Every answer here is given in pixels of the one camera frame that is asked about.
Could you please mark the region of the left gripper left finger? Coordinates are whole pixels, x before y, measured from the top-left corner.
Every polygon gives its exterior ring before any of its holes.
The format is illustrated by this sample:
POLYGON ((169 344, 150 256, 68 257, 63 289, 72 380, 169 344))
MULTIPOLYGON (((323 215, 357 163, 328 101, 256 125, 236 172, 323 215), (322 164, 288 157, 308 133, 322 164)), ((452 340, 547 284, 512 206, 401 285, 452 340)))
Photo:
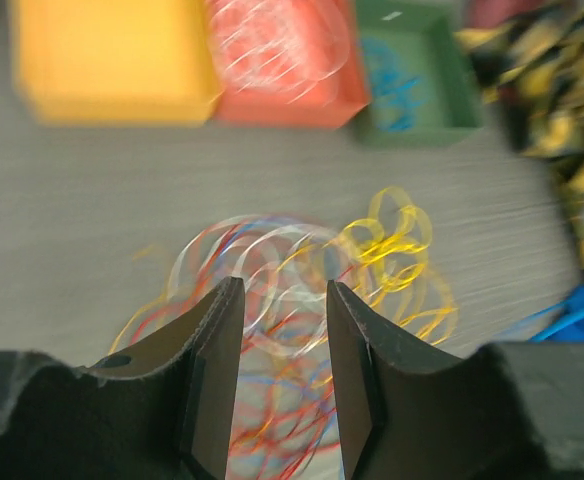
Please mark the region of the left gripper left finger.
POLYGON ((244 285, 90 367, 0 351, 0 479, 221 479, 244 285))

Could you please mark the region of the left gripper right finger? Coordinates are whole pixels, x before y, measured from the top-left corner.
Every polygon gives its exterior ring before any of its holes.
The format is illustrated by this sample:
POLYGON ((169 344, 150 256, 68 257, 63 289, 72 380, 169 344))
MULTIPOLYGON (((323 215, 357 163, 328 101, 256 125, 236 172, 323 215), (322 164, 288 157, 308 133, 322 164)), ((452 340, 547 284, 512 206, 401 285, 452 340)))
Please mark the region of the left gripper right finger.
POLYGON ((349 479, 584 479, 584 344, 497 342, 461 359, 346 285, 327 326, 349 479))

